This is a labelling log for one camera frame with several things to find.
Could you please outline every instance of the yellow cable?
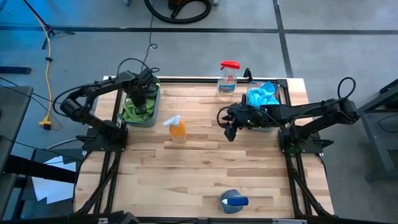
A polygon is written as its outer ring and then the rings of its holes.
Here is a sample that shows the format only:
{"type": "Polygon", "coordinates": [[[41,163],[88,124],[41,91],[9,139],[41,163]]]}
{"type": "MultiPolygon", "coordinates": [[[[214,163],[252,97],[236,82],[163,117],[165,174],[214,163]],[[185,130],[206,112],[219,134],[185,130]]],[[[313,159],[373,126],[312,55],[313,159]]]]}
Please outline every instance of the yellow cable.
{"type": "MultiPolygon", "coordinates": [[[[49,56],[48,58],[51,57],[51,42],[50,42],[50,38],[49,35],[47,35],[47,31],[45,31],[44,25],[42,23],[42,21],[40,21],[40,19],[33,13],[33,15],[35,16],[35,18],[37,19],[37,22],[39,22],[40,26],[43,29],[43,32],[45,34],[45,38],[47,39],[47,43],[49,43],[49,56]]],[[[43,126],[45,124],[49,124],[51,125],[52,122],[50,120],[50,112],[52,109],[52,92],[51,92],[51,86],[50,86],[50,80],[49,80],[49,67],[50,67],[50,61],[47,61],[47,68],[45,69],[45,79],[47,81],[47,88],[49,89],[49,112],[47,113],[47,115],[44,117],[44,119],[39,123],[39,125],[43,126]]]]}

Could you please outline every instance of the gray concrete floor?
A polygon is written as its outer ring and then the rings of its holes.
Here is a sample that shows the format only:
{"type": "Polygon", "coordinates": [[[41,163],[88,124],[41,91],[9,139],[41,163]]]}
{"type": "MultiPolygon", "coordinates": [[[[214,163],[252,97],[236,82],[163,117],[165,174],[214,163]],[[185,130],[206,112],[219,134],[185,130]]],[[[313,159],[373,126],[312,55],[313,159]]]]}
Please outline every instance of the gray concrete floor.
{"type": "MultiPolygon", "coordinates": [[[[109,0],[30,0],[39,14],[55,26],[149,27],[150,14],[142,1],[130,7],[109,0]]],[[[156,0],[156,8],[169,14],[166,0],[156,0]]],[[[191,3],[182,12],[192,15],[203,9],[191,3]]],[[[0,13],[0,25],[37,25],[20,0],[11,0],[0,13]]],[[[280,0],[286,29],[398,29],[398,2],[395,0],[280,0]]],[[[153,27],[261,28],[276,29],[272,0],[220,0],[203,21],[185,26],[154,19],[153,27]]],[[[126,57],[144,58],[149,33],[77,32],[52,39],[50,79],[54,95],[71,87],[114,75],[126,57]]],[[[19,85],[31,85],[46,96],[46,50],[37,31],[0,31],[0,64],[32,67],[30,75],[2,75],[19,85]]],[[[397,78],[398,35],[287,35],[287,46],[295,78],[304,78],[311,102],[335,98],[338,82],[346,76],[357,81],[351,99],[357,107],[377,96],[378,90],[397,78]]],[[[220,60],[237,60],[250,67],[257,77],[286,77],[277,34],[153,33],[147,63],[159,67],[159,75],[217,76],[220,60]]],[[[125,69],[138,70],[135,63],[125,69]]],[[[38,122],[45,110],[32,102],[17,140],[37,147],[84,134],[86,126],[58,118],[60,131],[44,131],[38,122]]],[[[361,122],[336,125],[321,132],[335,140],[325,149],[328,183],[335,213],[344,218],[398,222],[398,183],[369,184],[364,176],[377,169],[377,160],[361,122]]],[[[30,157],[29,148],[15,145],[13,154],[30,157]]],[[[65,203],[56,203],[67,212],[65,203]]],[[[26,218],[37,217],[35,204],[28,205],[26,218]]],[[[54,214],[56,207],[41,212],[54,214]]]]}

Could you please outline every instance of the spray bottle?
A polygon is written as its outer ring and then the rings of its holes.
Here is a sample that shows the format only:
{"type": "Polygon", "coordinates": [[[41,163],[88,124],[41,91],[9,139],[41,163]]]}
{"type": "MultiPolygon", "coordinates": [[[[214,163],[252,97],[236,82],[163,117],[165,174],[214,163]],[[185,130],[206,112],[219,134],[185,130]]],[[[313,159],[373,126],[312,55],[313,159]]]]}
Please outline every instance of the spray bottle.
{"type": "Polygon", "coordinates": [[[238,79],[236,78],[236,71],[241,66],[235,61],[222,61],[221,70],[222,76],[217,83],[217,93],[220,95],[231,95],[234,93],[238,79]]]}
{"type": "Polygon", "coordinates": [[[184,143],[188,138],[187,133],[185,132],[185,123],[180,118],[180,115],[176,115],[163,122],[163,125],[166,128],[169,127],[170,136],[175,143],[184,143]]]}

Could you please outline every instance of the black hose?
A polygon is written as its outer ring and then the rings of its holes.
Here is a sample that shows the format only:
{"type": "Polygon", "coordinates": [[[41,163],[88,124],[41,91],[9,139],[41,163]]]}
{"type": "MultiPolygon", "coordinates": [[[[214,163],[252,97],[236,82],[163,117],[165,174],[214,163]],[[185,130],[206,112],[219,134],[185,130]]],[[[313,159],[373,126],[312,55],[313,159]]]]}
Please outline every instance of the black hose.
{"type": "Polygon", "coordinates": [[[167,22],[170,24],[190,24],[192,22],[198,22],[198,21],[204,19],[211,11],[211,3],[209,0],[184,0],[184,1],[180,2],[180,4],[177,5],[177,7],[174,9],[174,11],[171,15],[171,18],[169,18],[169,17],[165,17],[165,16],[159,14],[152,7],[149,0],[144,0],[144,2],[145,2],[145,5],[147,6],[149,12],[152,13],[152,15],[154,15],[156,18],[160,19],[161,21],[167,22]],[[175,18],[186,4],[188,4],[190,2],[194,2],[194,1],[200,1],[206,5],[206,10],[202,14],[192,17],[192,18],[188,18],[188,19],[176,19],[175,18]]]}

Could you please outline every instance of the red spray nozzle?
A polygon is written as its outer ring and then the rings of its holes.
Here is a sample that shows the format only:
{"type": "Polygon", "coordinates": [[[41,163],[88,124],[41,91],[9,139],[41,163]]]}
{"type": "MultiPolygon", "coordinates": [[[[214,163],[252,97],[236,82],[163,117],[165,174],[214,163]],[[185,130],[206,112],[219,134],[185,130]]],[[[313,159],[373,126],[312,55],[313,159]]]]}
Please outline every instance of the red spray nozzle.
{"type": "Polygon", "coordinates": [[[224,69],[225,67],[233,69],[241,68],[240,64],[237,61],[222,61],[220,70],[224,69]]]}

